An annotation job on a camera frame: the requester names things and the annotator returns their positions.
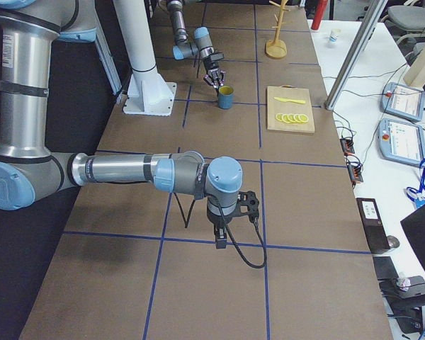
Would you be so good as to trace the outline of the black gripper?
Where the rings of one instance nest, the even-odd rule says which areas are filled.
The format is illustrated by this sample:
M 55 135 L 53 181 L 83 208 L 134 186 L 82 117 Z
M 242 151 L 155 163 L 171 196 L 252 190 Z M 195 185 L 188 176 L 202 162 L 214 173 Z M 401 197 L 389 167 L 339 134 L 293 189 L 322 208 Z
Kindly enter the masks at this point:
M 208 86 L 219 89 L 225 83 L 226 72 L 220 69 L 218 62 L 224 59 L 222 52 L 200 51 L 200 58 L 205 67 L 203 80 Z
M 225 225 L 230 222 L 230 216 L 225 215 L 224 218 L 220 214 L 216 215 L 207 209 L 207 218 L 213 223 L 215 235 L 215 248 L 225 249 L 227 247 L 227 231 Z

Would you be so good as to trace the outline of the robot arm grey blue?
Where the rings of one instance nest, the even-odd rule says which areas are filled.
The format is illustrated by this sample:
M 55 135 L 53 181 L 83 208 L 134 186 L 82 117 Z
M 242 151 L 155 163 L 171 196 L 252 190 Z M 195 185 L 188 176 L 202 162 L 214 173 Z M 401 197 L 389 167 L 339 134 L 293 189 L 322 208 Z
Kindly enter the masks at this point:
M 50 90 L 48 147 L 56 152 L 94 152 L 116 100 L 94 44 L 54 43 Z M 0 251 L 57 245 L 78 193 L 69 188 L 28 208 L 0 210 Z
M 224 54 L 214 48 L 209 30 L 205 26 L 196 28 L 193 39 L 190 39 L 183 17 L 184 7 L 188 4 L 198 3 L 198 1 L 166 0 L 157 3 L 162 10 L 168 13 L 171 21 L 174 34 L 174 46 L 172 47 L 174 59 L 184 60 L 188 57 L 199 57 L 205 68 L 203 81 L 218 92 L 225 83 L 226 72 L 219 65 L 219 61 L 224 59 Z

